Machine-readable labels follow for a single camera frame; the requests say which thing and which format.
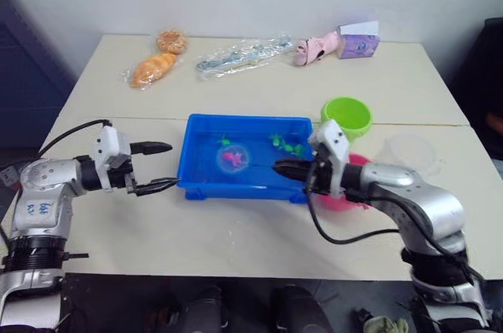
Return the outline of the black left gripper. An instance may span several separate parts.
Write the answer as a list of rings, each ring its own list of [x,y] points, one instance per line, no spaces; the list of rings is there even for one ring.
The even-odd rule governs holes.
[[[140,141],[130,143],[131,155],[145,156],[162,152],[169,152],[172,146],[161,141]],[[124,188],[127,192],[134,192],[136,196],[147,196],[163,192],[180,182],[179,177],[162,177],[151,180],[148,184],[138,185],[134,175],[133,163],[130,156],[117,157],[109,166],[108,181],[111,188]]]

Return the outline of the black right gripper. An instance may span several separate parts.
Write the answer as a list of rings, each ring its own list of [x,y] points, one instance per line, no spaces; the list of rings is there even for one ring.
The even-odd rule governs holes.
[[[331,194],[332,164],[329,160],[280,159],[273,169],[282,177],[306,182],[306,193]]]

